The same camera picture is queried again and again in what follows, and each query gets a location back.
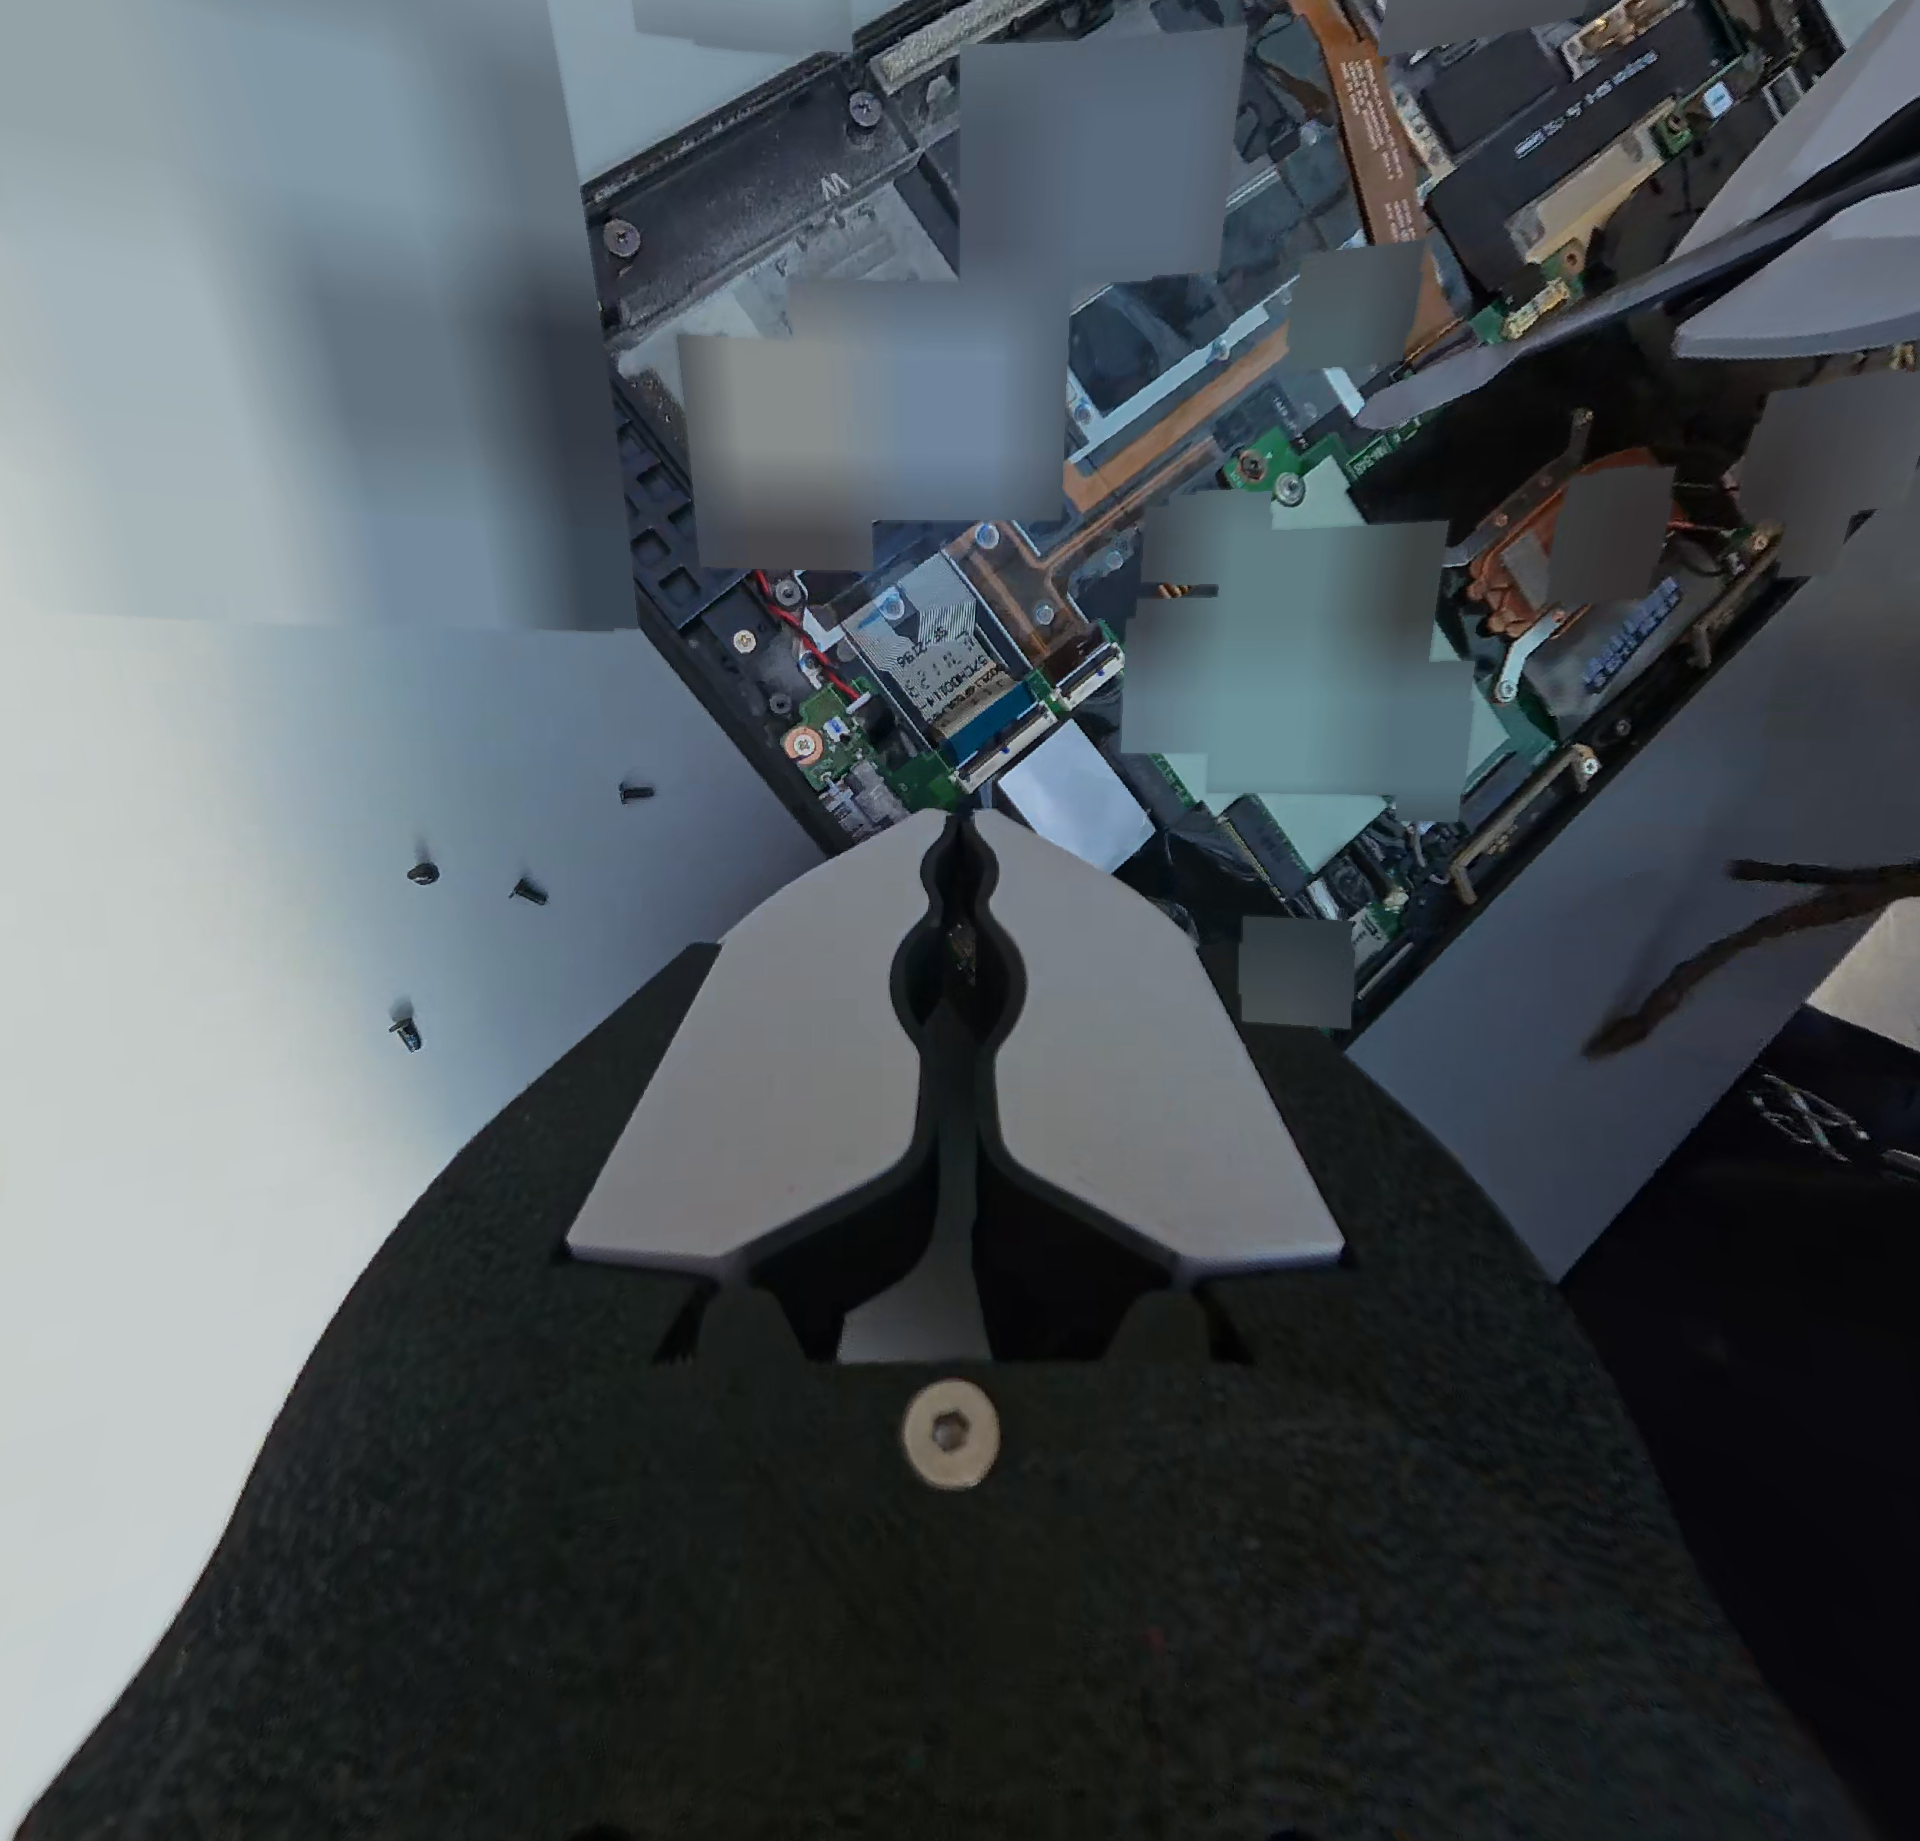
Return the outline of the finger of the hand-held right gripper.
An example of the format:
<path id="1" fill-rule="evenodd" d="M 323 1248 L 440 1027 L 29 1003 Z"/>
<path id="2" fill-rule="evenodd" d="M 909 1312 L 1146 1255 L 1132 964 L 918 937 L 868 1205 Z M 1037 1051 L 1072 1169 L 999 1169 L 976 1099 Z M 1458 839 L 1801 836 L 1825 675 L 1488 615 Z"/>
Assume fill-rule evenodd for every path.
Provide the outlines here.
<path id="1" fill-rule="evenodd" d="M 1777 211 L 1857 187 L 1918 145 L 1918 0 L 1892 0 L 1673 246 L 1680 261 Z"/>
<path id="2" fill-rule="evenodd" d="M 1671 340 L 1680 361 L 1795 361 L 1918 339 L 1918 196 L 1877 196 L 1756 271 Z"/>

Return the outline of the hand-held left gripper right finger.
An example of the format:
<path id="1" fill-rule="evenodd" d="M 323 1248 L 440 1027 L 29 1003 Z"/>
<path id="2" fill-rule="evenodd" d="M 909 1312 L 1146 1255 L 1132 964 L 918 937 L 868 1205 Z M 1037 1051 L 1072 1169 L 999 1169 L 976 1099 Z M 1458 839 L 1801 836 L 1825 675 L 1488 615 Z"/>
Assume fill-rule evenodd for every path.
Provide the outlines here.
<path id="1" fill-rule="evenodd" d="M 992 1359 L 1092 1363 L 1141 1302 L 1338 1267 L 1345 1238 L 1188 935 L 1006 817 L 970 817 L 964 858 Z"/>

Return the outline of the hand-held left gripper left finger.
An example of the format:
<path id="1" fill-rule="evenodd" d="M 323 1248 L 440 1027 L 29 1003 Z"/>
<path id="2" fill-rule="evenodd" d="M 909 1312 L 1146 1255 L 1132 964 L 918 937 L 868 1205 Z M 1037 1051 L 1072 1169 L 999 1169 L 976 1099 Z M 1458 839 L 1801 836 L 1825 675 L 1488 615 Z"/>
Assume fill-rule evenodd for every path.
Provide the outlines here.
<path id="1" fill-rule="evenodd" d="M 958 821 L 920 812 L 715 946 L 565 1253 L 763 1291 L 801 1353 L 907 1278 L 939 1218 L 927 1010 Z"/>

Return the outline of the black handled metal spudger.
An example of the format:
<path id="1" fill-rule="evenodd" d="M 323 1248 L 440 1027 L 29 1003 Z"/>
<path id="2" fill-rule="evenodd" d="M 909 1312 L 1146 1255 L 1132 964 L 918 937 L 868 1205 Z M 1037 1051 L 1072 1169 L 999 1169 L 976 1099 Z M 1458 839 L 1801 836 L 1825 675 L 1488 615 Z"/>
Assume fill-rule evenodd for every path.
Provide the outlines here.
<path id="1" fill-rule="evenodd" d="M 1562 312 L 1536 323 L 1515 340 L 1478 344 L 1459 354 L 1444 356 L 1403 380 L 1381 389 L 1354 414 L 1357 428 L 1370 435 L 1398 431 L 1409 422 L 1444 409 L 1454 400 L 1486 389 L 1505 369 L 1583 340 L 1637 311 L 1680 301 L 1715 281 L 1737 272 L 1729 261 L 1704 261 L 1688 258 L 1648 271 L 1604 294 L 1585 299 Z"/>

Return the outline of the black laptop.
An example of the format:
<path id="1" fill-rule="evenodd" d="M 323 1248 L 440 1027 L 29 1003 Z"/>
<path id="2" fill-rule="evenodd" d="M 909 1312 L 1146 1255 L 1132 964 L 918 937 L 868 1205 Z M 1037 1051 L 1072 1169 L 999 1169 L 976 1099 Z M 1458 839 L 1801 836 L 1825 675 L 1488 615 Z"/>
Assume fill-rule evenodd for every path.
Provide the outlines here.
<path id="1" fill-rule="evenodd" d="M 915 811 L 999 805 L 1134 885 L 1192 940 L 1242 916 L 1341 926 L 1357 1029 L 1392 1008 L 1717 669 L 1789 603 L 1783 536 L 1739 503 L 1771 375 L 1668 361 L 1643 311 L 1435 414 L 1370 435 L 1357 409 L 1450 349 L 1515 340 L 1652 267 L 1760 136 L 1837 57 L 1818 0 L 1588 0 L 1528 30 L 1381 52 L 1388 0 L 914 0 L 586 191 L 616 450 L 645 632 L 775 798 L 840 854 Z M 1047 522 L 878 522 L 863 574 L 698 552 L 677 348 L 781 340 L 815 279 L 950 281 L 962 213 L 961 60 L 1102 32 L 1246 30 L 1221 263 L 1074 299 L 1066 498 Z M 1562 731 L 1500 715 L 1513 757 L 1454 823 L 1396 802 L 1300 893 L 1126 752 L 1123 642 L 1146 603 L 1152 507 L 1225 494 L 1272 511 L 1278 472 L 1330 455 L 1363 522 L 1454 526 L 1433 653 L 1482 686 L 1454 552 L 1592 414 L 1592 456 L 1673 470 L 1669 621 Z M 1018 678 L 928 745 L 840 617 L 880 570 L 946 552 Z"/>

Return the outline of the copper laptop heat sink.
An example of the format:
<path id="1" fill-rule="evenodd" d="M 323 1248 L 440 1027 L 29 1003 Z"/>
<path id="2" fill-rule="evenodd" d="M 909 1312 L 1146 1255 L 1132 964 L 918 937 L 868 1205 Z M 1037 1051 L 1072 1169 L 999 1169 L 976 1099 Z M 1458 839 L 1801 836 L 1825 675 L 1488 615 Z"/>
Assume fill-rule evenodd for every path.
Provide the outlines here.
<path id="1" fill-rule="evenodd" d="M 1532 704 L 1549 733 L 1600 704 L 1683 599 L 1671 466 L 1647 447 L 1592 456 L 1590 438 L 1577 412 L 1565 450 L 1454 552 L 1484 697 L 1500 713 Z"/>

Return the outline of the person's brown hair locks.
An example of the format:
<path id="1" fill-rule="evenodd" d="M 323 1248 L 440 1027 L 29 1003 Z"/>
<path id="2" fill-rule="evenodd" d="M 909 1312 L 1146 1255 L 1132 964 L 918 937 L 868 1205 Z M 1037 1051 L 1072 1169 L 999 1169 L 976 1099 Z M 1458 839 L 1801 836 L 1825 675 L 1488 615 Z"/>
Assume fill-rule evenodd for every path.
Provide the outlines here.
<path id="1" fill-rule="evenodd" d="M 1715 939 L 1692 958 L 1673 964 L 1639 1005 L 1596 1027 L 1594 1036 L 1581 1045 L 1585 1061 L 1606 1061 L 1637 1045 L 1671 1018 L 1715 974 L 1767 943 L 1858 920 L 1876 920 L 1888 907 L 1918 896 L 1917 859 L 1877 865 L 1733 859 L 1727 863 L 1726 875 L 1741 884 L 1795 885 L 1812 890 L 1812 893 Z"/>

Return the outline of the silver metal clasp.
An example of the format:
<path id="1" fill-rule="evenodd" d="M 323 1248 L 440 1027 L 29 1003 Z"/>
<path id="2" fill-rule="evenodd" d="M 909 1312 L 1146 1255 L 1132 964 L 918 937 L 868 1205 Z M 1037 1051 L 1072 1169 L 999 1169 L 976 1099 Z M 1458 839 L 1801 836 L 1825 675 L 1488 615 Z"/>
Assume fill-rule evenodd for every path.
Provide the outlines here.
<path id="1" fill-rule="evenodd" d="M 1757 1070 L 1741 1087 L 1747 1109 L 1804 1153 L 1857 1172 L 1918 1185 L 1918 1155 L 1880 1143 L 1846 1109 L 1782 1076 Z"/>

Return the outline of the person's black clothing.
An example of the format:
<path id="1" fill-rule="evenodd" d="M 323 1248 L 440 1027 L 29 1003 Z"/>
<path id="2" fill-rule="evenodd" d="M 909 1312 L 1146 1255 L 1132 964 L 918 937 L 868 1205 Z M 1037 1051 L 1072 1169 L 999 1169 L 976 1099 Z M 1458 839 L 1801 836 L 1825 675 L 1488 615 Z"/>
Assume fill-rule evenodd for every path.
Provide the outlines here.
<path id="1" fill-rule="evenodd" d="M 1741 1098 L 1771 1071 L 1918 1150 L 1917 1053 L 1795 1012 L 1562 1282 L 1693 1558 L 1876 1837 L 1918 1835 L 1918 1185 Z"/>

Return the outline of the silver shielded wireless card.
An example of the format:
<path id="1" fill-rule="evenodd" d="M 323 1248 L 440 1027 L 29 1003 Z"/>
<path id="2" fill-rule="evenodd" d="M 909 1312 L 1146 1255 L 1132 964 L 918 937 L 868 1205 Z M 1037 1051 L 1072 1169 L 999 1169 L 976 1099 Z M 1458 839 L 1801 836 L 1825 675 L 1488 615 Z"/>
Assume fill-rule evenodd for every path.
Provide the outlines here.
<path id="1" fill-rule="evenodd" d="M 934 551 L 877 573 L 840 626 L 915 733 L 928 745 L 948 745 L 1017 690 L 1018 678 L 990 640 L 983 612 L 973 586 Z"/>

